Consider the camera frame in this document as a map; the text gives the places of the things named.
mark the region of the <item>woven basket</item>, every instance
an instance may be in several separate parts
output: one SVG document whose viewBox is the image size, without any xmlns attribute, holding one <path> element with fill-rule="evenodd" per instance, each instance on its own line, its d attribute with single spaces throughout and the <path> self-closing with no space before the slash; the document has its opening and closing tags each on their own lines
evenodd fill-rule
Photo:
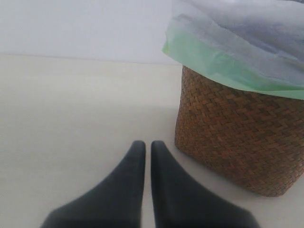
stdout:
<svg viewBox="0 0 304 228">
<path fill-rule="evenodd" d="M 184 66 L 175 144 L 250 191 L 280 196 L 304 172 L 304 100 L 232 89 Z"/>
</svg>

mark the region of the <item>white floor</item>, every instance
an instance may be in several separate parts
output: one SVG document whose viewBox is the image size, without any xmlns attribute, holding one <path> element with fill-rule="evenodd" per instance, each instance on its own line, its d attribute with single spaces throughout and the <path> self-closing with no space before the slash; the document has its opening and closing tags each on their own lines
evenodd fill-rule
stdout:
<svg viewBox="0 0 304 228">
<path fill-rule="evenodd" d="M 303 177 L 285 195 L 265 198 L 174 147 L 180 79 L 180 66 L 0 56 L 0 228 L 38 228 L 52 209 L 100 182 L 133 140 L 147 144 L 142 227 L 155 227 L 149 147 L 158 139 L 262 228 L 303 228 Z"/>
</svg>

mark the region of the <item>white wall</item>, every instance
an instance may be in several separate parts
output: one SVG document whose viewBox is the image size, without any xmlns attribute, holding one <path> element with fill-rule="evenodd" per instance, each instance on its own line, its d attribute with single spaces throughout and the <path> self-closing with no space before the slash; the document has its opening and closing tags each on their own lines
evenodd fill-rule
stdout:
<svg viewBox="0 0 304 228">
<path fill-rule="evenodd" d="M 174 63 L 171 0 L 0 0 L 0 53 Z"/>
</svg>

